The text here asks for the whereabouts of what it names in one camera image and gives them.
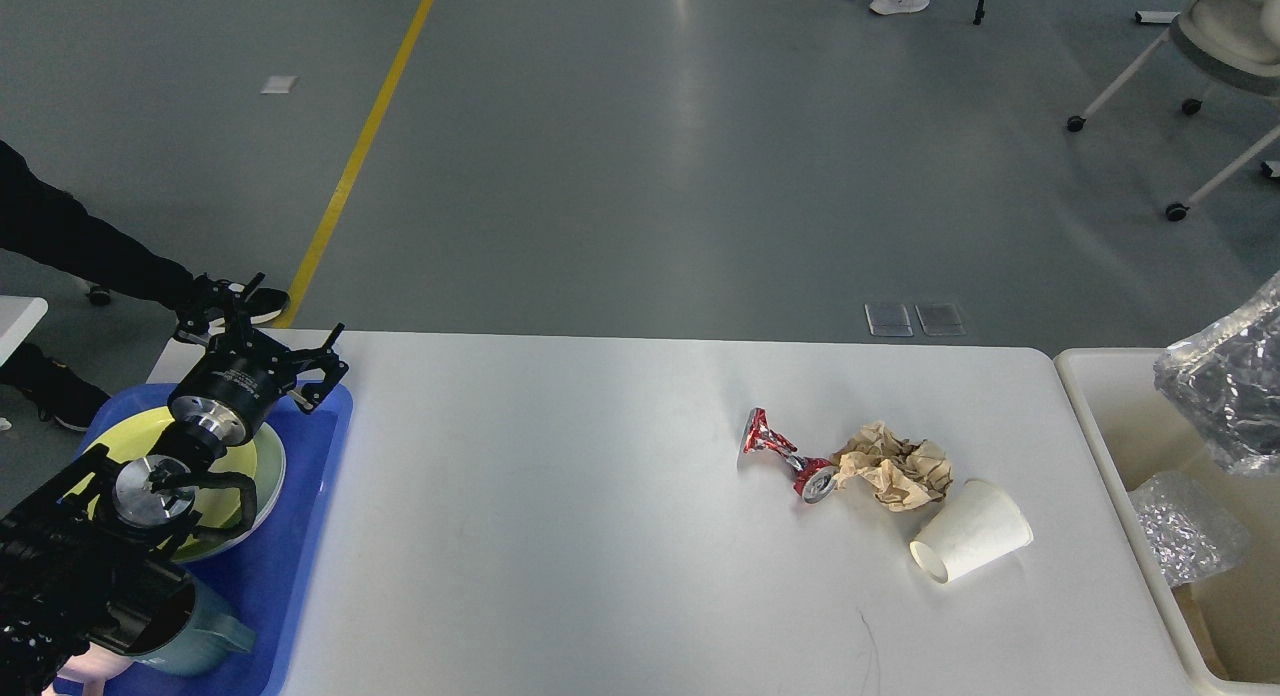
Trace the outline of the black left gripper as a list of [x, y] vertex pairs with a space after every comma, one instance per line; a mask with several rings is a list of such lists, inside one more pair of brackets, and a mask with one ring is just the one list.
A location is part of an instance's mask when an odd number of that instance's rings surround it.
[[[211, 324], [218, 317], [230, 331], [268, 322], [268, 319], [256, 321], [250, 308], [264, 280], [265, 273], [256, 273], [247, 283], [212, 280], [207, 275], [195, 278], [193, 290], [175, 310], [172, 339], [209, 348]], [[175, 421], [197, 423], [225, 447], [244, 445], [283, 397], [293, 400], [303, 415], [312, 415], [323, 406], [349, 371], [337, 351], [346, 324], [337, 322], [314, 348], [288, 348], [262, 331], [268, 351], [247, 345], [206, 351], [172, 391], [168, 409]]]

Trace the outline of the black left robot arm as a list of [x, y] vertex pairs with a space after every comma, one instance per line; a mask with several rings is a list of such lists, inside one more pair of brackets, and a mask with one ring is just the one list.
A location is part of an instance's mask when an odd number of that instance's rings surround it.
[[247, 310], [257, 287], [209, 280], [183, 310], [174, 340], [204, 354], [146, 449], [119, 462], [95, 441], [3, 518], [5, 695], [50, 690], [95, 644], [127, 658], [174, 644], [201, 605], [177, 553], [255, 527], [255, 478], [215, 464], [250, 445], [283, 397], [310, 415], [349, 368], [335, 351], [343, 324], [296, 351], [257, 330]]

